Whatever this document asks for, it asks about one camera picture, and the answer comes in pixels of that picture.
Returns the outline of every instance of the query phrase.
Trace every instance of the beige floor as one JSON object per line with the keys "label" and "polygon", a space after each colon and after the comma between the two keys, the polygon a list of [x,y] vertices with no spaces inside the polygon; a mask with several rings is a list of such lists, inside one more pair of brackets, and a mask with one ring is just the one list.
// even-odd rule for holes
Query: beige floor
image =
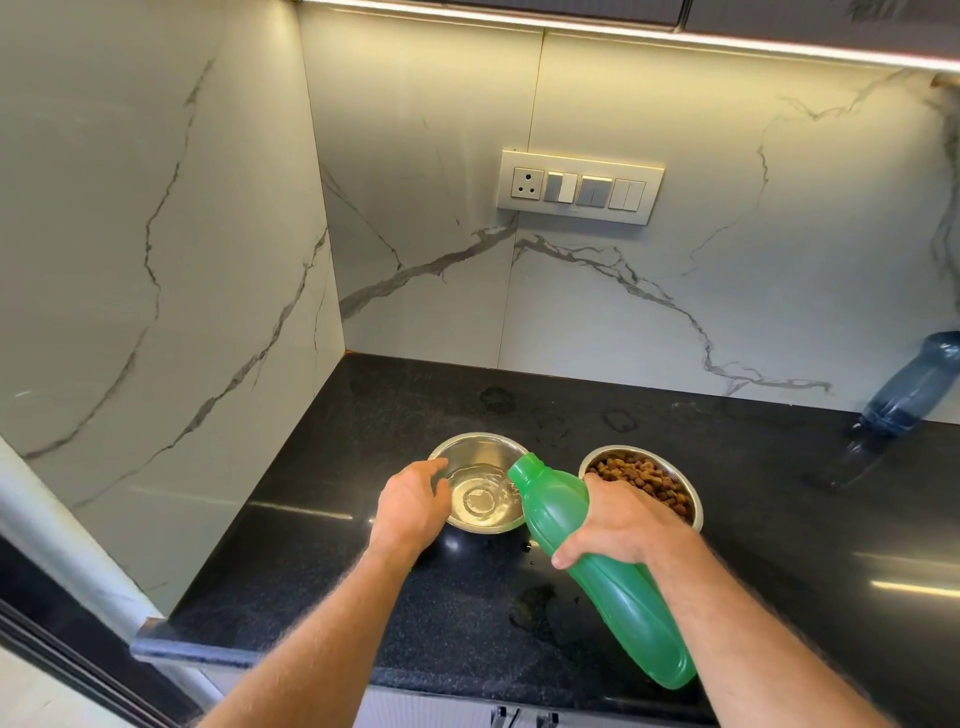
{"label": "beige floor", "polygon": [[130,728],[130,724],[0,648],[0,728]]}

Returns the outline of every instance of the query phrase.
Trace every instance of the black countertop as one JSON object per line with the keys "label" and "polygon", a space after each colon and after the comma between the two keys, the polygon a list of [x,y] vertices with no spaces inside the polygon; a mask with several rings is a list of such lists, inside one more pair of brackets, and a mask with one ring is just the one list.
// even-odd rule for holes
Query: black countertop
{"label": "black countertop", "polygon": [[[572,473],[603,445],[662,455],[696,486],[710,545],[832,665],[904,724],[960,724],[960,426],[924,423],[853,485],[811,487],[854,419],[349,354],[173,614],[132,650],[252,665],[363,549],[385,480],[447,437],[486,430]],[[445,526],[403,587],[372,681],[714,721],[697,681],[654,684],[528,539],[526,527],[485,537]]]}

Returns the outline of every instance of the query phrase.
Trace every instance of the bowl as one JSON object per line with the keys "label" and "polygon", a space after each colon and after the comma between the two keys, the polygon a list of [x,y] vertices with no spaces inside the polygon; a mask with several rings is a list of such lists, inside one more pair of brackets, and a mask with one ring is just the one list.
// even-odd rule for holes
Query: bowl
{"label": "bowl", "polygon": [[446,520],[470,533],[504,533],[523,525],[523,503],[507,471],[526,448],[492,432],[465,432],[430,453],[449,462],[438,473],[450,481],[452,508]]}
{"label": "bowl", "polygon": [[651,452],[650,450],[635,448],[632,445],[606,445],[602,448],[597,448],[587,457],[585,457],[583,462],[580,463],[580,471],[577,474],[583,478],[583,476],[587,474],[587,468],[590,467],[590,463],[592,463],[598,457],[622,458],[624,455],[629,454],[650,458],[657,464],[658,468],[671,477],[675,484],[679,484],[681,488],[683,488],[684,494],[690,498],[690,504],[693,506],[693,530],[699,532],[700,529],[704,527],[704,506],[700,502],[700,497],[693,489],[690,481],[686,479],[686,475],[681,473],[675,465],[667,462],[662,457],[654,452]]}

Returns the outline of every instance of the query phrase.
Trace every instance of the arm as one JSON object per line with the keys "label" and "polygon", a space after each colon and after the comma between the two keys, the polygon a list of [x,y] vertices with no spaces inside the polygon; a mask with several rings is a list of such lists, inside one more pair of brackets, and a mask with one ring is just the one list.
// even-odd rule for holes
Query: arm
{"label": "arm", "polygon": [[721,725],[890,725],[760,606],[669,508],[625,483],[593,474],[585,482],[587,519],[557,549],[554,566],[566,569],[584,553],[646,564]]}
{"label": "arm", "polygon": [[450,514],[446,460],[413,463],[387,481],[370,545],[356,566],[201,723],[202,728],[353,725],[403,580]]}

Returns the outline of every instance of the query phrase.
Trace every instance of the green plastic bottle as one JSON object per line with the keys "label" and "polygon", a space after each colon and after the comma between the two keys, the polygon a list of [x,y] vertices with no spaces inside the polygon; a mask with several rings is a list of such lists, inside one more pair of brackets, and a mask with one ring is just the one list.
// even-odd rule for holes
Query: green plastic bottle
{"label": "green plastic bottle", "polygon": [[[587,517],[587,486],[575,475],[547,468],[533,452],[517,460],[508,475],[523,498],[530,532],[553,556]],[[627,654],[655,681],[676,690],[697,674],[677,623],[645,566],[590,553],[567,571]]]}

